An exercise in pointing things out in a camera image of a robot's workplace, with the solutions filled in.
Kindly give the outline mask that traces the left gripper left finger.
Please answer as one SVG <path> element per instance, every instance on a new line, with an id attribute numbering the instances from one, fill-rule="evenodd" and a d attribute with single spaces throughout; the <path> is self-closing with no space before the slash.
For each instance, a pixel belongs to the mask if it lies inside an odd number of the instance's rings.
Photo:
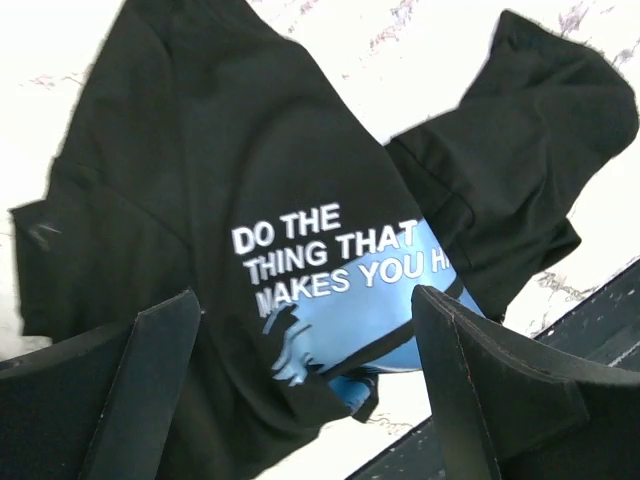
<path id="1" fill-rule="evenodd" d="M 186 290 L 2 362 L 2 479 L 154 478 L 200 318 Z"/>

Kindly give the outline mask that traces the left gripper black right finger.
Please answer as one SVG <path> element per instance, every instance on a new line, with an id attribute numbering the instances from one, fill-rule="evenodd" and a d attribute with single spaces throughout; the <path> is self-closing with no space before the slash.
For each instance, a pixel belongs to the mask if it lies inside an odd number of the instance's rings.
<path id="1" fill-rule="evenodd" d="M 433 287 L 412 321 L 449 479 L 636 479 L 639 375 L 522 336 Z"/>

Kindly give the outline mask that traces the black t shirt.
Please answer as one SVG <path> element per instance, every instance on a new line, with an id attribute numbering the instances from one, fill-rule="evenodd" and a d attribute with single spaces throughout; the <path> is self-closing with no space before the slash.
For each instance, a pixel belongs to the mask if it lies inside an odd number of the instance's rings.
<path id="1" fill-rule="evenodd" d="M 579 246 L 569 210 L 638 130 L 605 58 L 510 11 L 459 105 L 381 144 L 246 2 L 128 1 L 46 196 L 14 211 L 24 330 L 61 341 L 192 289 L 157 475 L 252 479 L 419 368 L 415 287 L 501 321 Z"/>

